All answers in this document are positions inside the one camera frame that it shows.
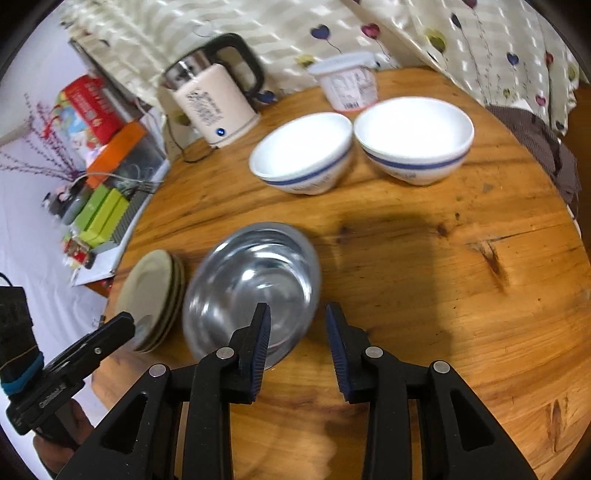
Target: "label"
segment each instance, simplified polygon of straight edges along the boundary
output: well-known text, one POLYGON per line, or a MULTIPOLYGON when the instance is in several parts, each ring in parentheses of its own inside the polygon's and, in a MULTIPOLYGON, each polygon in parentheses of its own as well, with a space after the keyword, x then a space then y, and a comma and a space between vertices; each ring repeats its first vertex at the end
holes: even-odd
POLYGON ((63 384, 63 383, 59 384, 58 387, 47 396, 47 398, 45 398, 44 400, 41 400, 39 402, 39 408, 45 408, 45 407, 47 407, 47 405, 49 404, 49 402, 51 402, 52 400, 54 400, 65 389, 66 389, 66 385, 65 384, 63 384))
POLYGON ((187 101, 191 110, 197 114, 199 119, 210 127, 220 120, 223 120, 222 111, 213 101, 212 96, 207 91, 197 88, 187 94, 187 101))
POLYGON ((331 73, 320 80, 320 85, 332 107, 339 112, 361 110, 378 101, 375 76, 364 67, 331 73))
POLYGON ((63 91, 98 141, 106 145, 125 123, 103 94, 98 82, 98 79, 84 75, 63 91))

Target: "white bowl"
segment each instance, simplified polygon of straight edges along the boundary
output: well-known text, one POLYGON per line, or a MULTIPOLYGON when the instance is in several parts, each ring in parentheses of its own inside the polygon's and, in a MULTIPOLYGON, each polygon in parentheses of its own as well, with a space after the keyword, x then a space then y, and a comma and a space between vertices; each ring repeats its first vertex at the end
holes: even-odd
POLYGON ((355 137, 369 159, 391 176, 429 185, 460 168, 474 140, 474 125, 451 103, 400 97, 360 114, 355 137))
POLYGON ((267 135, 251 154, 251 172, 290 193, 330 190, 351 159, 353 125, 339 113, 313 113, 267 135))

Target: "person's hand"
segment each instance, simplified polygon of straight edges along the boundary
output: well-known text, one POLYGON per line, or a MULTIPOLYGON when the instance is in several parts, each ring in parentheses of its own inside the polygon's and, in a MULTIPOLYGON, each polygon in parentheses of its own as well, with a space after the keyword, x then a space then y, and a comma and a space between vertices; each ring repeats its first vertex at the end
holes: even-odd
MULTIPOLYGON (((82 410, 82 407, 76 400, 70 400, 72 404, 72 413, 76 421, 76 435, 74 440, 81 445, 95 429, 88 420, 88 417, 82 410)), ((33 446, 37 455, 49 470, 53 473, 59 473, 64 465, 74 456, 74 452, 69 448, 61 447, 55 443, 35 435, 33 446)))

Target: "floral curtain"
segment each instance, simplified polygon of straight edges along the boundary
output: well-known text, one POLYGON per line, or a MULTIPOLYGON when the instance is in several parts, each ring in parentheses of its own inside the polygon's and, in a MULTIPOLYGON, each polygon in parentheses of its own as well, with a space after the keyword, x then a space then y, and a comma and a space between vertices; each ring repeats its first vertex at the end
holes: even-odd
POLYGON ((579 67, 522 0, 66 0, 70 35, 131 92, 157 105, 162 72, 208 39, 241 35, 270 102, 314 85, 311 63, 368 50, 380 68, 427 64, 483 105, 524 99, 564 133, 579 67))

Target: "screw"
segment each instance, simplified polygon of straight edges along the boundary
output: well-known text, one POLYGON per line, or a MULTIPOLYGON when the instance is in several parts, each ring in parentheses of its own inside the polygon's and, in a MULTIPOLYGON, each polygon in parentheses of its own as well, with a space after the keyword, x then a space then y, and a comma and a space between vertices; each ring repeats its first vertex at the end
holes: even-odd
POLYGON ((218 358, 221 358, 222 360, 226 360, 226 359, 232 358, 234 356, 234 350, 232 350, 228 346, 223 346, 222 348, 220 348, 216 352, 216 355, 218 358))
POLYGON ((433 364, 433 369, 438 373, 438 374, 446 374, 450 371, 450 366, 447 362, 444 362, 443 360, 437 360, 437 362, 435 362, 433 364))
POLYGON ((150 370, 148 370, 148 372, 150 373, 150 376, 152 376, 154 378, 162 377, 162 375, 164 375, 166 373, 166 365, 163 365, 163 364, 152 365, 150 367, 150 370))
POLYGON ((380 358, 384 351, 378 346, 369 346, 365 349, 365 355, 370 358, 380 358))

